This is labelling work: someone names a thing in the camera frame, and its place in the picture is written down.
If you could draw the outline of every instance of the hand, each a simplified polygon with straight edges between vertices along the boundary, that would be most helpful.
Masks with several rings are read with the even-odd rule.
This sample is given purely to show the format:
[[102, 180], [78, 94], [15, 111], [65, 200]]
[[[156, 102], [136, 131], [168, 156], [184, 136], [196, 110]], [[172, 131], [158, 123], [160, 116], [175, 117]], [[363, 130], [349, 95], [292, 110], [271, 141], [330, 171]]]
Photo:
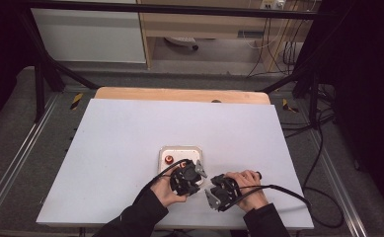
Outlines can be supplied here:
[[186, 202], [187, 196], [177, 196], [173, 193], [170, 186], [170, 177], [171, 173], [177, 169], [177, 167], [173, 167], [168, 170], [159, 180], [157, 180], [152, 186], [151, 191], [154, 192], [155, 196], [158, 200], [167, 207], [176, 202]]
[[[225, 177], [234, 179], [240, 188], [248, 186], [259, 186], [261, 184], [259, 173], [249, 170], [241, 173], [228, 172], [225, 174]], [[241, 189], [241, 194], [244, 195], [253, 189], [255, 188]], [[238, 202], [238, 206], [245, 212], [248, 212], [252, 209], [259, 209], [267, 204], [269, 204], [269, 202], [266, 199], [263, 190], [256, 191]]]

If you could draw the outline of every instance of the black metal stand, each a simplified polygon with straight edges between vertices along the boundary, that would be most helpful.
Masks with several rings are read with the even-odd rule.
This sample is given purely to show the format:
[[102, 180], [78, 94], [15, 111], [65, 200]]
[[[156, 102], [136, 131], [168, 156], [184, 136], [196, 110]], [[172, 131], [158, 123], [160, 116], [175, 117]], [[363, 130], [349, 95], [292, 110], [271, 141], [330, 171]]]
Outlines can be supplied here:
[[43, 41], [41, 40], [40, 33], [34, 26], [34, 21], [30, 19], [30, 8], [17, 7], [15, 9], [20, 23], [22, 24], [25, 32], [27, 33], [30, 41], [33, 44], [35, 57], [37, 58], [37, 64], [35, 65], [36, 74], [36, 94], [37, 94], [37, 115], [35, 122], [41, 118], [44, 113], [44, 84], [43, 79], [46, 80], [50, 89], [55, 92], [61, 92], [65, 88], [65, 84], [62, 81], [58, 71], [66, 74], [72, 79], [78, 81], [82, 85], [90, 89], [99, 89], [100, 86], [88, 81], [82, 76], [76, 74], [70, 69], [66, 68], [59, 62], [55, 61], [46, 51]]

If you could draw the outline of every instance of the white tabletop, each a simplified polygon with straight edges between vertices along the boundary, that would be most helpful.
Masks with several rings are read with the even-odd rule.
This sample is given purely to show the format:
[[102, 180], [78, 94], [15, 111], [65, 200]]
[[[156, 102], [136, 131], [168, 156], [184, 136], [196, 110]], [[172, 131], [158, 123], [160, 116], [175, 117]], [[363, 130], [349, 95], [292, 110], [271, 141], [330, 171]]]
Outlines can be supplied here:
[[[260, 171], [263, 185], [302, 191], [274, 106], [93, 99], [44, 202], [37, 223], [101, 226], [132, 204], [158, 170], [165, 145], [202, 150], [208, 178]], [[209, 208], [204, 189], [169, 206], [156, 228], [245, 229], [244, 212]], [[288, 229], [313, 228], [303, 202], [265, 190]]]

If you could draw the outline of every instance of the black controller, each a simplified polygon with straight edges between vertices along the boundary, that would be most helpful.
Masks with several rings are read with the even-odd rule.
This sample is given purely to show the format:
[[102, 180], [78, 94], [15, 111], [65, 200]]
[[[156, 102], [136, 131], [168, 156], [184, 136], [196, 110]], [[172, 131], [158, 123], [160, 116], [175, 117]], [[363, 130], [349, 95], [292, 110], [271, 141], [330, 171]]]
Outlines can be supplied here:
[[210, 181], [215, 187], [210, 191], [205, 190], [205, 192], [212, 209], [225, 211], [242, 195], [237, 182], [234, 179], [226, 178], [223, 174], [213, 177]]
[[197, 160], [194, 164], [192, 160], [186, 160], [171, 174], [171, 190], [176, 191], [178, 196], [186, 194], [191, 196], [200, 190], [197, 182], [201, 180], [201, 177], [207, 178], [207, 175], [204, 173], [200, 161]]

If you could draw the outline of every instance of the person's left hand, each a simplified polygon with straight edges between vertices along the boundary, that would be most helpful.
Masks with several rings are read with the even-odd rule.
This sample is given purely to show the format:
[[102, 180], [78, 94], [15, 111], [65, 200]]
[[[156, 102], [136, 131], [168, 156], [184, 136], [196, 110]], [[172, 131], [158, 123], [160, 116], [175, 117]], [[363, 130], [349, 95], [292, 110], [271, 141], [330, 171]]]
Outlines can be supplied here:
[[171, 173], [173, 173], [175, 169], [177, 169], [177, 167], [168, 170], [164, 174], [165, 176], [161, 177], [151, 186], [151, 191], [154, 192], [155, 196], [165, 207], [176, 202], [186, 202], [188, 198], [187, 195], [177, 196], [171, 190], [169, 176], [171, 176]]

